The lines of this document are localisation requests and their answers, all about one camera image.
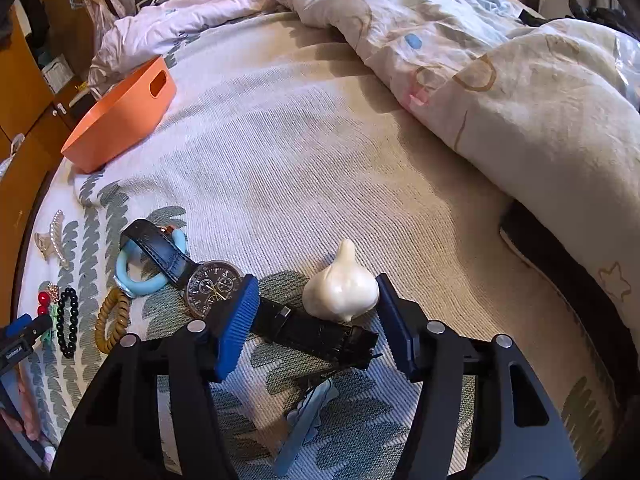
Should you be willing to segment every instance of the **black leather watch strap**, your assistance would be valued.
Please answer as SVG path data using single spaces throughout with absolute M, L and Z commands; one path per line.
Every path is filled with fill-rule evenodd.
M 378 334 L 359 326 L 346 326 L 307 314 L 300 308 L 260 298 L 251 331 L 325 361 L 354 364 L 366 370 Z
M 127 239 L 133 240 L 177 288 L 184 288 L 200 265 L 183 254 L 171 238 L 149 220 L 139 218 L 124 229 L 120 235 L 120 247 Z

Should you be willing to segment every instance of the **blue gripper pad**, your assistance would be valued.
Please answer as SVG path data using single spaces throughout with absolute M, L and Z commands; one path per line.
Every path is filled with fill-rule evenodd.
M 246 274 L 233 300 L 216 306 L 214 316 L 207 315 L 210 332 L 218 340 L 218 380 L 224 381 L 236 369 L 259 305 L 258 280 L 255 276 Z
M 426 330 L 429 319 L 415 301 L 398 296 L 386 274 L 380 274 L 376 281 L 380 288 L 376 311 L 396 368 L 411 382 L 421 381 L 424 359 L 420 355 L 420 332 Z

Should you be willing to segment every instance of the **garlic bulb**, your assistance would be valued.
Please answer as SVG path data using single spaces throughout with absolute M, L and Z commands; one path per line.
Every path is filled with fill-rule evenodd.
M 305 285 L 302 305 L 320 319 L 350 322 L 376 306 L 379 295 L 373 274 L 356 261 L 355 245 L 343 240 L 334 262 Z

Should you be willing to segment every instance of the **star pattern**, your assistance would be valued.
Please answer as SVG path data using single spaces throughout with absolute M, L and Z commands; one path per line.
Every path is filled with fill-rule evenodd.
M 625 296 L 631 294 L 631 284 L 622 276 L 619 262 L 607 270 L 604 267 L 598 271 L 598 277 L 604 291 L 618 301 L 625 301 Z

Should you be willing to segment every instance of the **orange basket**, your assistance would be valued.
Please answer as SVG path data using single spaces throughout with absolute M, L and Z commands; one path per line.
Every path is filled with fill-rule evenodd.
M 61 153 L 85 173 L 147 137 L 175 96 L 162 57 L 137 69 L 100 99 L 75 127 Z

